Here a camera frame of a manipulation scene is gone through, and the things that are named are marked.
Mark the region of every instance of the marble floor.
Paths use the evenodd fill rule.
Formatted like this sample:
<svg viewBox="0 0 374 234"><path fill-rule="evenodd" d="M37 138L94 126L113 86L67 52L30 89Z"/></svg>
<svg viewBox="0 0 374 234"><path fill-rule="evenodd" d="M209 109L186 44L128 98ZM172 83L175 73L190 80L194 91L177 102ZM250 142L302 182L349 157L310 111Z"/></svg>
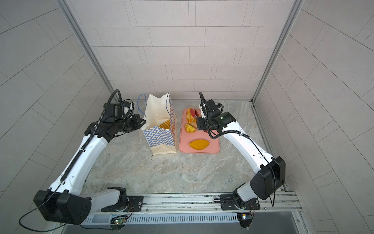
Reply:
<svg viewBox="0 0 374 234"><path fill-rule="evenodd" d="M265 145L249 101L215 100L224 105L241 127L263 149ZM177 149L184 109L198 108L198 100L173 100L177 117ZM220 137L218 154L152 155L142 131L114 138L92 167L82 194L98 192L109 186L124 187L136 193L232 192L248 182L254 172L241 153Z"/></svg>

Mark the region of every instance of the yellow fruit slice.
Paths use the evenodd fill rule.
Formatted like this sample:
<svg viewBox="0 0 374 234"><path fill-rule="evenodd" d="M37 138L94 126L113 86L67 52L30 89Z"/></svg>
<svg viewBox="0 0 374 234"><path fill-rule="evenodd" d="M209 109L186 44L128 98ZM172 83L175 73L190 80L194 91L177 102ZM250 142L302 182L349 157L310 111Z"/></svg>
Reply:
<svg viewBox="0 0 374 234"><path fill-rule="evenodd" d="M190 146L197 150L205 149L209 145L209 141L204 139L194 140L190 143Z"/></svg>
<svg viewBox="0 0 374 234"><path fill-rule="evenodd" d="M186 132L188 132L188 133L194 133L194 132L196 132L196 129L195 129L194 127L192 127L191 125L189 125L189 124L186 124L186 125L184 126L184 129L185 129Z"/></svg>
<svg viewBox="0 0 374 234"><path fill-rule="evenodd" d="M159 127L163 129L170 129L170 120L168 119L167 121L163 122L159 125Z"/></svg>

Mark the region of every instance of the blue bag handle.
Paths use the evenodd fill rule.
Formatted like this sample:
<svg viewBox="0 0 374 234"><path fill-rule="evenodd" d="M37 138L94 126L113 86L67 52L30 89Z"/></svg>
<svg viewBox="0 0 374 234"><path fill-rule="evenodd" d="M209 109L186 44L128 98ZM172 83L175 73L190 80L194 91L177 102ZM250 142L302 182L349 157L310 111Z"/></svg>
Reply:
<svg viewBox="0 0 374 234"><path fill-rule="evenodd" d="M145 98L145 106L147 106L147 97L145 96L145 94L141 94L141 95L138 97L137 105L138 105L138 110L140 111L140 113L144 114L144 113L140 110L140 108L139 108L139 98L140 98L142 95L144 95L144 98Z"/></svg>

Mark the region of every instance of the paper bag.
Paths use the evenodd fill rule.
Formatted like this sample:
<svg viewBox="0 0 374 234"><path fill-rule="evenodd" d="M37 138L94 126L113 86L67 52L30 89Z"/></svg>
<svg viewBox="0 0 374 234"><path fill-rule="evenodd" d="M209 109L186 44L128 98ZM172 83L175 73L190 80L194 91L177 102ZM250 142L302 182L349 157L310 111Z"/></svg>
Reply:
<svg viewBox="0 0 374 234"><path fill-rule="evenodd" d="M143 119L147 122L141 130L152 153L154 155L176 153L176 121L170 94L167 93L161 98L150 94L148 100L146 100L146 105ZM167 120L170 120L170 129L160 128L159 125Z"/></svg>

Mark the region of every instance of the blue checkered pattern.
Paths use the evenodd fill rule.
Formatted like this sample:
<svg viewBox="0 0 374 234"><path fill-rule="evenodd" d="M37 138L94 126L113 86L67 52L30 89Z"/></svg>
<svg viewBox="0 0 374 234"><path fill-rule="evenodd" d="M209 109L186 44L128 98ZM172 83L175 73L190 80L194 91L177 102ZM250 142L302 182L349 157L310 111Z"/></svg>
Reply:
<svg viewBox="0 0 374 234"><path fill-rule="evenodd" d="M144 130L143 133L150 147L154 147L160 144L175 146L175 114L174 108L169 99L170 103L170 129L163 129L159 126Z"/></svg>

